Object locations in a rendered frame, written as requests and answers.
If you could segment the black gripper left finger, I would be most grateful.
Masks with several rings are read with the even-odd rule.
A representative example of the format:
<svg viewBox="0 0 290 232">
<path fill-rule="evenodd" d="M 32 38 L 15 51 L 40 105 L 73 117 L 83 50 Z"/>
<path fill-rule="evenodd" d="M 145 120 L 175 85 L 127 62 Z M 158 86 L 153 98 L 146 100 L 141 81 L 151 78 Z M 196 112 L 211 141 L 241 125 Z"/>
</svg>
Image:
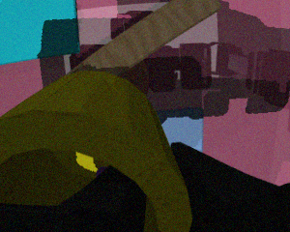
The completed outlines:
<svg viewBox="0 0 290 232">
<path fill-rule="evenodd" d="M 146 194 L 109 165 L 59 206 L 0 204 L 0 232 L 144 232 Z"/>
</svg>

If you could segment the purple marble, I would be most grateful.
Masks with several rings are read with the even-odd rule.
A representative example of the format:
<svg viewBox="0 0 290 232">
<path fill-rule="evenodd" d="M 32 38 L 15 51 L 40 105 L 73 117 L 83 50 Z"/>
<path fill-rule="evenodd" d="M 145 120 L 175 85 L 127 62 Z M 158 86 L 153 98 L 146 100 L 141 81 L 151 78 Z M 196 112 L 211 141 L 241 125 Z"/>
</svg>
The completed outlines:
<svg viewBox="0 0 290 232">
<path fill-rule="evenodd" d="M 96 177 L 98 177 L 98 175 L 100 174 L 100 173 L 103 173 L 103 171 L 105 171 L 107 169 L 107 167 L 100 167 L 100 169 L 99 170 L 96 170 Z"/>
</svg>

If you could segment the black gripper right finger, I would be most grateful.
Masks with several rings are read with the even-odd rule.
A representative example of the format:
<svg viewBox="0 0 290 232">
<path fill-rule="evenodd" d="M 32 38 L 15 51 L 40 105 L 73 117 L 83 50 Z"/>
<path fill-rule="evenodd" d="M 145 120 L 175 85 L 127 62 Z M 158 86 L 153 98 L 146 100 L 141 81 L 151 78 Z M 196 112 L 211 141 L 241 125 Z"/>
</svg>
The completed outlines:
<svg viewBox="0 0 290 232">
<path fill-rule="evenodd" d="M 171 152 L 188 190 L 188 232 L 290 232 L 290 183 L 272 185 L 180 142 Z"/>
</svg>

